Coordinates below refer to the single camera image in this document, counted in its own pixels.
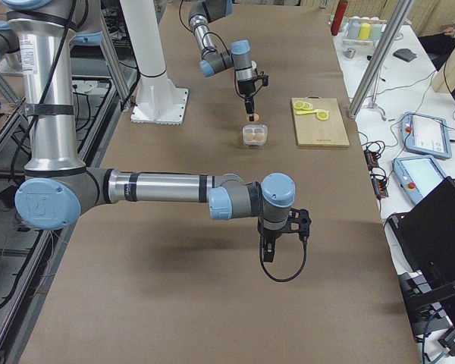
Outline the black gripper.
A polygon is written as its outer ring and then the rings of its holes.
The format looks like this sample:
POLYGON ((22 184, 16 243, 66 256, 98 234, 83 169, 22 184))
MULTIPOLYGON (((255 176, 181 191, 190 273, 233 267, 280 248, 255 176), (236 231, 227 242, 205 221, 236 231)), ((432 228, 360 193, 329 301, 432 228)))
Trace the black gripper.
POLYGON ((263 262, 274 261, 276 240, 286 233, 285 229, 289 225, 288 218, 276 222, 271 222, 262 217, 258 218, 257 228, 261 239, 263 262))
POLYGON ((256 91, 255 82, 249 80, 237 80, 238 92, 244 100, 247 120, 253 122, 255 120, 253 95, 256 91))

